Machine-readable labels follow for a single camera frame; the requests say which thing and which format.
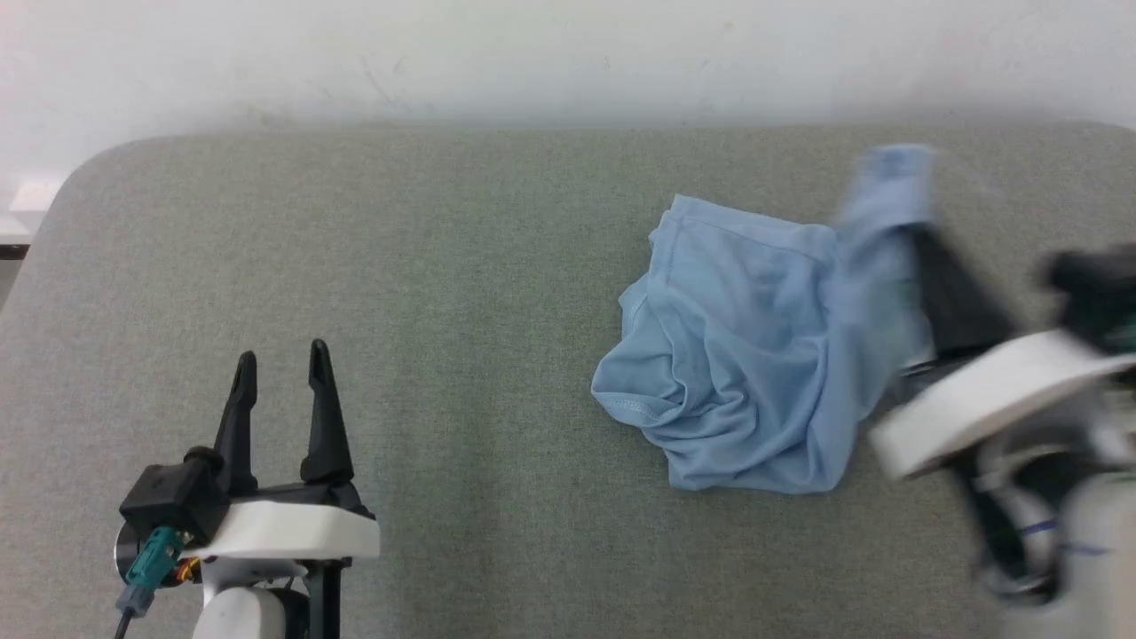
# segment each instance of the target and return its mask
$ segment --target blue cloth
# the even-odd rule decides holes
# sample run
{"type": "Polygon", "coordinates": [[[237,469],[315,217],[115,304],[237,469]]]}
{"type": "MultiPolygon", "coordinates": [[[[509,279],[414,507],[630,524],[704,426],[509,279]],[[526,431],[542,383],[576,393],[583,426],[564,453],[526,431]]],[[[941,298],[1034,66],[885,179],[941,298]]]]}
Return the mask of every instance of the blue cloth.
{"type": "Polygon", "coordinates": [[[927,349],[899,227],[932,223],[932,152],[874,149],[836,227],[677,196],[592,395],[663,449],[676,488],[829,490],[857,424],[927,349]]]}

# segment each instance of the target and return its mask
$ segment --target white wall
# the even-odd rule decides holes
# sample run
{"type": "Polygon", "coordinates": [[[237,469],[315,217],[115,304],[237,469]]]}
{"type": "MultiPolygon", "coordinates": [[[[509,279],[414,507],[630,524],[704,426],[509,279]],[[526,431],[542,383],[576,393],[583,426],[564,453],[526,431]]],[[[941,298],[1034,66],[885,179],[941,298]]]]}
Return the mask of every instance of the white wall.
{"type": "Polygon", "coordinates": [[[1136,2],[0,0],[0,213],[194,131],[1019,113],[1136,126],[1136,2]]]}

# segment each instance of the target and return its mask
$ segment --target teal connector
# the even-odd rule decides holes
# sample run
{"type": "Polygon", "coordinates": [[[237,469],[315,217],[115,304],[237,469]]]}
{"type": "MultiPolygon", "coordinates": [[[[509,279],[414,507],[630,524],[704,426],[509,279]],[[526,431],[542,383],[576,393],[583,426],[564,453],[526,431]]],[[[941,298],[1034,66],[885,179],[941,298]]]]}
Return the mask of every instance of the teal connector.
{"type": "Polygon", "coordinates": [[[145,616],[153,601],[153,594],[166,575],[177,566],[177,559],[185,550],[182,536],[174,529],[154,529],[142,546],[142,551],[126,571],[126,588],[115,603],[124,615],[145,616]]]}

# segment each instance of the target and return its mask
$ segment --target robotic arm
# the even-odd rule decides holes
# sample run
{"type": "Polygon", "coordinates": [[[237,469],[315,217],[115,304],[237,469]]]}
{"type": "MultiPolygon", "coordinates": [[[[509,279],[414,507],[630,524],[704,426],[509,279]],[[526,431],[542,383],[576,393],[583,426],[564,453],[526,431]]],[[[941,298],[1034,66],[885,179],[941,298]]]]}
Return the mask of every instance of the robotic arm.
{"type": "Polygon", "coordinates": [[[377,557],[379,528],[352,484],[354,468],[327,345],[311,343],[308,456],[298,483],[259,487],[250,414],[257,359],[241,356],[212,448],[152,465],[123,500],[115,564],[126,582],[117,638],[154,591],[203,590],[193,639],[337,639],[340,580],[353,557],[377,557]],[[290,588],[299,578],[307,594],[290,588]],[[284,588],[261,587],[287,580],[284,588]]]}
{"type": "Polygon", "coordinates": [[[1136,371],[1136,247],[1059,256],[1059,327],[1011,338],[945,240],[910,233],[936,355],[902,376],[903,406],[870,434],[885,471],[951,473],[1004,637],[1130,637],[1136,447],[1110,391],[1136,371]]]}

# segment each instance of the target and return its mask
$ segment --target gray fabric surface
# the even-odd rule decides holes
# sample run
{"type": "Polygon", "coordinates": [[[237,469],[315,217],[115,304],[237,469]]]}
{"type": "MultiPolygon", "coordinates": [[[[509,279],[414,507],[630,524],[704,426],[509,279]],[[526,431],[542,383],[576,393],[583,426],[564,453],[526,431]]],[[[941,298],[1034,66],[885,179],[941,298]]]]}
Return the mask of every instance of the gray fabric surface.
{"type": "MultiPolygon", "coordinates": [[[[303,456],[327,339],[385,555],[344,637],[988,637],[942,476],[861,446],[832,493],[667,486],[588,396],[676,192],[825,221],[852,159],[947,150],[941,215],[1019,309],[1047,250],[1131,239],[1136,143],[1100,125],[348,131],[153,140],[60,191],[0,314],[0,632],[112,633],[116,507],[212,439],[260,360],[262,484],[303,456]]],[[[162,592],[130,637],[189,637],[162,592]]]]}

